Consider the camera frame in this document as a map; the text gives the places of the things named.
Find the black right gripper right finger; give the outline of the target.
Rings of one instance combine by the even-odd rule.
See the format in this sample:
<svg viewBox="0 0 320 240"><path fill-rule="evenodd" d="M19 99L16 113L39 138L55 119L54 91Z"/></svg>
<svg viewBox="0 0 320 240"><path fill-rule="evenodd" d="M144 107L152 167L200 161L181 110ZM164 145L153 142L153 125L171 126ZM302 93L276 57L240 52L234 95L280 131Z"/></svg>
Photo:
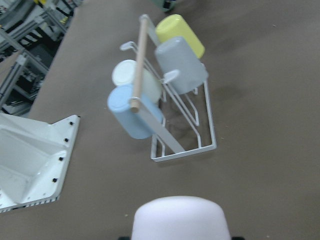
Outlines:
<svg viewBox="0 0 320 240"><path fill-rule="evenodd" d="M233 236L231 238L231 240L244 240L244 237L242 237L242 236Z"/></svg>

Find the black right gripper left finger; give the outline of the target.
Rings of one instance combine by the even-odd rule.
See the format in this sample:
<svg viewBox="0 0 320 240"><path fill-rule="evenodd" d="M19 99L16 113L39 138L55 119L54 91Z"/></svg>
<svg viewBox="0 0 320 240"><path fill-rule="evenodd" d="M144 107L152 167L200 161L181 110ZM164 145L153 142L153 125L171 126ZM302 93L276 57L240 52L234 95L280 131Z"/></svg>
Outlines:
<svg viewBox="0 0 320 240"><path fill-rule="evenodd" d="M129 236L120 236L117 240L131 240Z"/></svg>

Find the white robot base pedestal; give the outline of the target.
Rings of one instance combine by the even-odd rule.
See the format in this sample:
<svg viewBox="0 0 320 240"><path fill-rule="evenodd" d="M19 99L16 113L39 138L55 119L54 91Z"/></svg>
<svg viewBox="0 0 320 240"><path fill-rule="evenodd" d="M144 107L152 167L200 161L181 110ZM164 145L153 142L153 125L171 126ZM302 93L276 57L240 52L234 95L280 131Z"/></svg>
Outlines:
<svg viewBox="0 0 320 240"><path fill-rule="evenodd" d="M47 122L0 115L0 211L59 199L80 117Z"/></svg>

